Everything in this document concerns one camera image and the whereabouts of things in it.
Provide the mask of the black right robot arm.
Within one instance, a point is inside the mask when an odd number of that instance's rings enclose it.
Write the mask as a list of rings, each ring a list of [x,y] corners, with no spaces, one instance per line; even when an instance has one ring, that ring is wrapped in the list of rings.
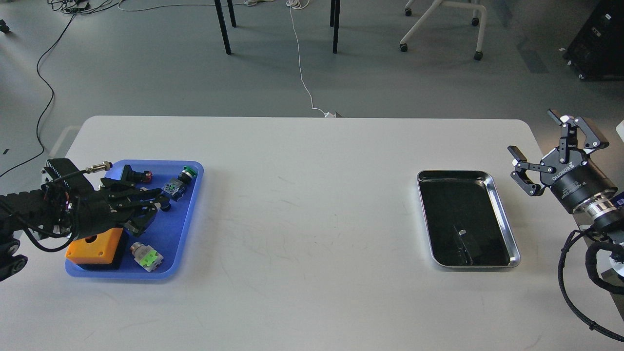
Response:
[[[623,208],[613,201],[617,186],[590,158],[609,142],[590,118],[562,115],[552,109],[548,115],[560,127],[558,146],[538,163],[528,162],[518,147],[509,146],[514,166],[510,176],[529,196],[540,196],[550,189],[569,214],[591,218],[588,229],[572,231],[564,242],[557,267],[560,291],[571,311],[589,329],[622,342],[620,334],[591,320],[572,303],[564,283],[567,253],[575,242],[587,237],[591,244],[585,253],[585,269],[591,282],[611,294],[623,294],[623,287],[603,280],[597,268],[599,251],[606,251],[617,274],[623,276]]]

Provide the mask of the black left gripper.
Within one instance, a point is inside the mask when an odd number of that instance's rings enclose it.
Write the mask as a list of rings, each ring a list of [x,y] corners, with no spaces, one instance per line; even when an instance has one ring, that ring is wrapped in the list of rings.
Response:
[[[116,201],[121,200],[148,202],[120,204],[118,208]],[[154,201],[169,200],[159,188],[145,190],[137,188],[131,181],[101,178],[100,191],[80,197],[76,202],[73,239],[80,240],[121,227],[134,237],[140,237],[160,210],[161,205]]]

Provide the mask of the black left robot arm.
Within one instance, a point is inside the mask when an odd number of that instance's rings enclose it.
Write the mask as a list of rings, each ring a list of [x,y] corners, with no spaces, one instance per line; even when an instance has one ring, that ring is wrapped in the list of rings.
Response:
[[[41,251],[58,252],[76,240],[112,228],[141,236],[158,210],[167,211],[170,199],[159,188],[141,189],[134,182],[103,178],[100,189],[81,177],[51,181],[38,190],[1,197],[2,280],[21,271],[27,257],[17,254],[23,231]]]

